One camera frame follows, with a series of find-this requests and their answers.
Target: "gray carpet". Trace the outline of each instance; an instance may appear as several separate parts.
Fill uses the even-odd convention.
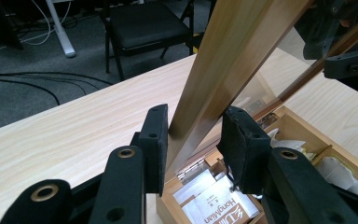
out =
[[[164,0],[163,2],[178,16],[181,15],[187,3],[186,0]],[[208,0],[196,0],[195,33],[204,31],[209,6]],[[41,45],[33,46],[23,43],[24,50],[0,49],[0,74],[10,74],[0,76],[2,79],[0,81],[0,127],[119,82],[114,59],[110,60],[111,73],[106,74],[104,71],[104,32],[100,18],[85,10],[74,17],[77,18],[77,25],[66,28],[65,31],[75,48],[75,58],[64,56],[55,33],[52,33]],[[45,32],[31,32],[21,39]],[[35,43],[41,40],[43,38],[30,42]],[[136,56],[122,57],[125,78],[139,76],[188,56],[188,48],[185,45],[169,48],[162,60],[159,58],[161,52],[162,50],[156,50]],[[20,77],[11,75],[13,73],[27,73],[27,75]]]

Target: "wooden plank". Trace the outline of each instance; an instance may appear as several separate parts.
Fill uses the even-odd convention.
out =
[[[169,129],[166,180],[174,177],[310,2],[217,1]]]

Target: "office chair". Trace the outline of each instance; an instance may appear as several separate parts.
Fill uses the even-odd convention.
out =
[[[120,80],[124,74],[120,56],[131,56],[155,49],[165,49],[186,43],[189,54],[193,53],[193,1],[188,4],[182,18],[189,17],[189,27],[164,4],[150,2],[144,4],[125,4],[110,7],[109,0],[103,0],[102,20],[105,27],[105,62],[109,73],[110,43]]]

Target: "brass grommet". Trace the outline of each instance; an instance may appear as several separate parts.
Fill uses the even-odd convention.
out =
[[[280,155],[288,160],[297,160],[298,159],[298,155],[296,153],[293,153],[288,150],[281,150]]]
[[[31,195],[31,200],[34,202],[43,202],[46,201],[52,197],[54,197],[54,195],[57,194],[58,192],[58,186],[54,185],[54,184],[48,184],[42,187],[39,187],[37,190],[34,191],[34,193],[32,193]]]
[[[133,155],[135,155],[135,151],[130,148],[124,148],[124,149],[121,149],[117,155],[120,158],[126,159],[126,158],[129,158],[129,157],[132,157]]]

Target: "wooden frame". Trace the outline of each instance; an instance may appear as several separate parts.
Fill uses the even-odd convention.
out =
[[[174,177],[310,3],[290,0],[217,2],[169,129],[166,180]],[[344,53],[357,42],[358,24],[329,50],[327,56]],[[278,97],[278,101],[271,102],[255,118],[281,105],[323,67],[324,59],[315,62]]]

